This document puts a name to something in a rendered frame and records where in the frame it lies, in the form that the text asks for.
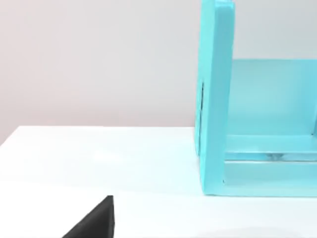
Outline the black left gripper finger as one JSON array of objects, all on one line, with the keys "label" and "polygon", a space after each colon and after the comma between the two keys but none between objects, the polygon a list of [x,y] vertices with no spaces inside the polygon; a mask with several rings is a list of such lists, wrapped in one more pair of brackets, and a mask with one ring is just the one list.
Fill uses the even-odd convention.
[{"label": "black left gripper finger", "polygon": [[108,195],[62,238],[114,238],[114,199]]}]

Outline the light blue rack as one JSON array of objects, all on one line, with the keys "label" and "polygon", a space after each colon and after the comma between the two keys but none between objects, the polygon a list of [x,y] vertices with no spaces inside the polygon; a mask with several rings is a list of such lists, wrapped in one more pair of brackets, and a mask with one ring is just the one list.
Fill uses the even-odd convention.
[{"label": "light blue rack", "polygon": [[205,195],[317,197],[317,59],[234,59],[233,0],[201,0],[195,151]]}]

